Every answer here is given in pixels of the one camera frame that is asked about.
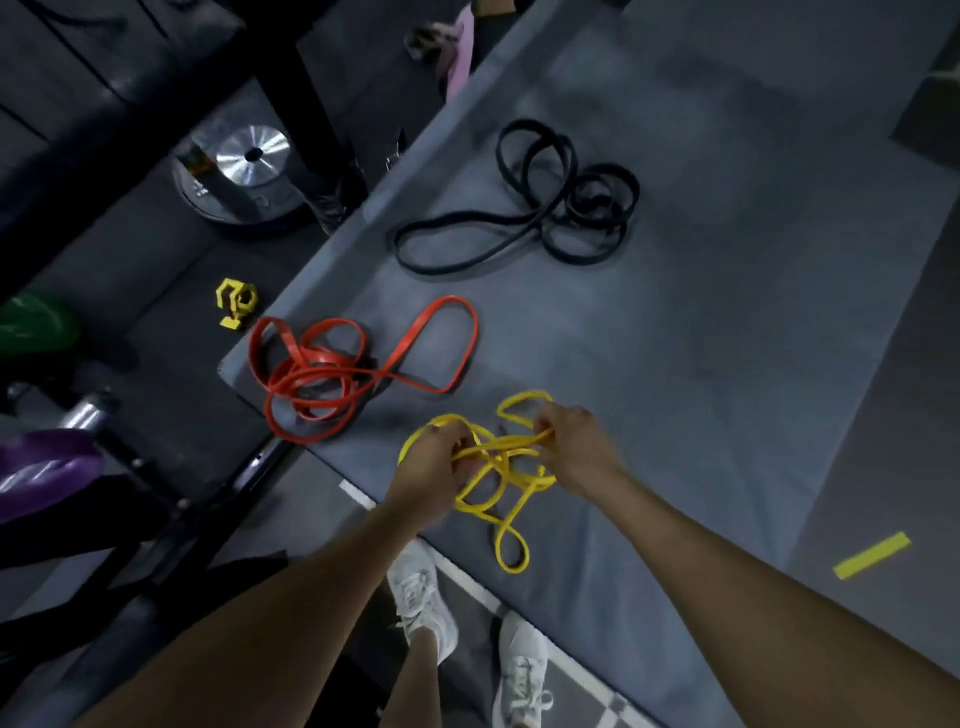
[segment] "yellow resistance band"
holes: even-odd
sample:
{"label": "yellow resistance band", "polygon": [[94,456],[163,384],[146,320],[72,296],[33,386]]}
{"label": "yellow resistance band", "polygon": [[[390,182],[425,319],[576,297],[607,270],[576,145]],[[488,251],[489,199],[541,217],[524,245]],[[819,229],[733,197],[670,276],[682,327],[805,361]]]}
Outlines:
{"label": "yellow resistance band", "polygon": [[[513,395],[502,401],[500,406],[496,408],[496,414],[504,420],[523,425],[532,430],[534,428],[532,421],[507,412],[511,407],[527,400],[553,401],[546,392],[520,392],[518,395]],[[461,417],[460,415],[441,415],[440,417],[433,418],[429,423],[407,438],[407,441],[400,449],[400,456],[396,462],[398,464],[403,462],[403,458],[407,456],[410,447],[417,442],[423,431],[429,426],[446,425],[454,420],[460,420],[467,424],[476,446],[460,450],[453,459],[459,460],[462,457],[477,457],[485,461],[483,467],[477,471],[476,475],[470,479],[470,482],[460,492],[460,495],[457,496],[456,508],[458,511],[471,513],[478,519],[483,519],[496,526],[496,536],[493,539],[493,551],[496,554],[496,562],[507,573],[520,573],[530,564],[530,547],[528,547],[527,542],[523,540],[523,537],[520,536],[519,532],[513,527],[513,521],[523,507],[523,504],[530,499],[530,496],[539,491],[545,491],[557,482],[557,478],[553,475],[547,475],[546,468],[543,465],[537,466],[536,475],[515,471],[512,468],[510,458],[520,455],[528,455],[531,457],[540,456],[540,452],[534,449],[534,445],[548,439],[553,434],[553,430],[545,430],[539,435],[506,435],[504,437],[494,437],[493,433],[488,429],[480,425],[475,425],[466,417]],[[490,471],[497,471],[500,474],[500,485],[496,489],[496,492],[482,503],[467,503],[467,496],[470,495],[477,484],[483,480]],[[487,511],[493,508],[500,500],[507,490],[508,483],[510,485],[516,485],[523,493],[517,500],[516,505],[510,510],[510,513],[503,519],[499,519],[494,514],[487,513]],[[509,566],[503,560],[503,554],[501,552],[503,535],[508,531],[514,535],[516,541],[520,544],[520,560],[515,566]]]}

